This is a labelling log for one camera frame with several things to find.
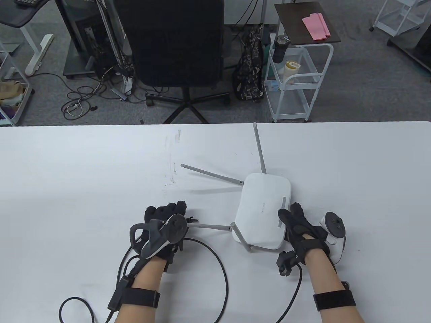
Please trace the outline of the person's left hand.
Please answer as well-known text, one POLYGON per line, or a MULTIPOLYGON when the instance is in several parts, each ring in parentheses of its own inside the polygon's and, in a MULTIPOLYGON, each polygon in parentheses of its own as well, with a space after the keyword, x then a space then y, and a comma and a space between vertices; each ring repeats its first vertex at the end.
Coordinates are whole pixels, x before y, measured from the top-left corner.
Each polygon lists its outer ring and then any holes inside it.
MULTIPOLYGON (((154 206, 149 206, 144 214, 144 223, 149 223, 150 220, 160 220, 160 221, 167 221, 169 217, 171 217, 174 214, 181 214, 185 215, 187 205, 185 201, 178 201, 177 203, 169 203, 166 206, 160 206, 158 208, 154 206)), ((173 263, 174 255, 178 250, 182 251, 183 249, 183 239, 181 239, 176 244, 168 244, 163 249, 161 249, 157 254, 156 257, 166 260, 166 266, 164 271, 167 271, 167 268, 169 265, 173 263)))

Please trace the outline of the person's right hand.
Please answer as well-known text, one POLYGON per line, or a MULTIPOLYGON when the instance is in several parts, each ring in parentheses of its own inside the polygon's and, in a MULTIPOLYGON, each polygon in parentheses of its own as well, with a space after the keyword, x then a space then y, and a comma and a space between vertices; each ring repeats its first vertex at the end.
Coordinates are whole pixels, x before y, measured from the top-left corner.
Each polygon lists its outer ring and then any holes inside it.
POLYGON ((300 263, 305 264, 306 254, 313 249, 321 249, 329 257, 330 249, 325 243, 328 233, 308 222, 299 203, 291 204, 290 210, 279 209, 278 217, 286 227, 285 240, 292 245, 300 263))

